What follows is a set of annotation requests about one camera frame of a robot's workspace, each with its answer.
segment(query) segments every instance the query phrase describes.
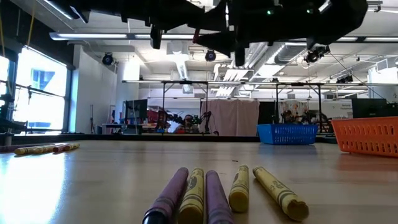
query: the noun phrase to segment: desk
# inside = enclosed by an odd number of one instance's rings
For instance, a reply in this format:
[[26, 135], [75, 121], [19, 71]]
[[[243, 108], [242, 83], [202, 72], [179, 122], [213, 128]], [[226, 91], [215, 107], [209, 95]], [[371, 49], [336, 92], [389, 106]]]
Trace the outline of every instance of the desk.
[[[345, 154], [335, 144], [319, 143], [79, 143], [79, 149], [58, 155], [0, 154], [0, 223], [141, 223], [178, 168], [217, 171], [228, 197], [241, 164], [250, 168], [250, 204], [247, 213], [233, 214], [235, 224], [297, 224], [254, 180], [256, 166], [307, 202], [305, 224], [397, 222], [398, 163], [393, 158]], [[16, 212], [21, 205], [29, 209]]]

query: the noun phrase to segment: monitor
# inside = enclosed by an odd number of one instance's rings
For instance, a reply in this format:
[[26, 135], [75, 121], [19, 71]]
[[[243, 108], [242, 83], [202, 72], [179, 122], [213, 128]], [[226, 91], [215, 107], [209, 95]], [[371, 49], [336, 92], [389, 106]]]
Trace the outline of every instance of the monitor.
[[126, 118], [147, 118], [148, 100], [126, 101]]
[[351, 99], [353, 118], [375, 118], [384, 116], [386, 99]]

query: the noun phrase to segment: crayon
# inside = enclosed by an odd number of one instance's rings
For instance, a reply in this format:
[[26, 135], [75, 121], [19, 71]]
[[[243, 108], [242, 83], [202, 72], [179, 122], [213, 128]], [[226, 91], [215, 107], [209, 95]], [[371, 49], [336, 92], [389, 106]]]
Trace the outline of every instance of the crayon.
[[37, 149], [38, 147], [48, 147], [48, 146], [54, 146], [54, 144], [42, 145], [42, 146], [32, 146], [32, 147], [21, 147], [21, 148], [16, 149], [14, 151], [14, 153], [17, 155], [32, 154], [32, 153], [34, 153], [34, 150]]
[[142, 224], [172, 223], [173, 213], [178, 209], [177, 204], [185, 190], [188, 174], [187, 168], [179, 168], [150, 209], [146, 211]]
[[80, 144], [79, 143], [73, 143], [73, 144], [70, 144], [70, 146], [72, 147], [70, 150], [74, 150], [74, 149], [79, 148]]
[[80, 144], [78, 143], [71, 143], [71, 144], [66, 144], [66, 145], [62, 145], [60, 147], [55, 147], [53, 149], [54, 152], [63, 152], [63, 151], [71, 151], [74, 149], [77, 149], [80, 147]]
[[35, 149], [33, 149], [33, 154], [41, 154], [41, 153], [47, 153], [47, 152], [52, 152], [55, 147], [63, 146], [64, 144], [57, 144], [53, 146], [40, 146]]
[[205, 173], [201, 168], [194, 168], [188, 181], [188, 188], [181, 203], [178, 224], [203, 223], [203, 191]]
[[253, 174], [289, 218], [301, 222], [309, 216], [307, 204], [265, 168], [256, 167]]
[[15, 146], [0, 146], [0, 152], [14, 152], [16, 149], [22, 147], [42, 146], [42, 144], [26, 144], [26, 145], [15, 145]]
[[220, 178], [214, 170], [206, 174], [206, 208], [207, 224], [234, 223]]
[[69, 151], [71, 148], [72, 147], [71, 147], [70, 144], [66, 144], [66, 145], [63, 145], [63, 146], [54, 147], [53, 152]]
[[246, 212], [249, 208], [249, 167], [239, 166], [229, 193], [229, 206], [234, 212]]

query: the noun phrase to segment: purple crayon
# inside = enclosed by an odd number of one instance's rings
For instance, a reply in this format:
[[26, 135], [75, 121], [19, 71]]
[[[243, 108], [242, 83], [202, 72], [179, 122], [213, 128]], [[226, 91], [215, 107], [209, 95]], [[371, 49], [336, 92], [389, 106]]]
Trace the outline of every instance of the purple crayon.
[[231, 209], [216, 171], [206, 174], [207, 224], [233, 224]]
[[174, 211], [185, 191], [189, 171], [181, 167], [145, 213], [142, 224], [171, 224]]

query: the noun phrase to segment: plastic basket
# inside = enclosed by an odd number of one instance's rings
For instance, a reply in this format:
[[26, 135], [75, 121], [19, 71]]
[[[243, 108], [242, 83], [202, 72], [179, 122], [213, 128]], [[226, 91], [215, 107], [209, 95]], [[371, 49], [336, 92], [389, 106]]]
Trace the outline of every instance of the plastic basket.
[[341, 151], [398, 157], [398, 117], [331, 121]]
[[317, 125], [260, 124], [257, 125], [260, 141], [277, 145], [313, 144], [318, 132]]

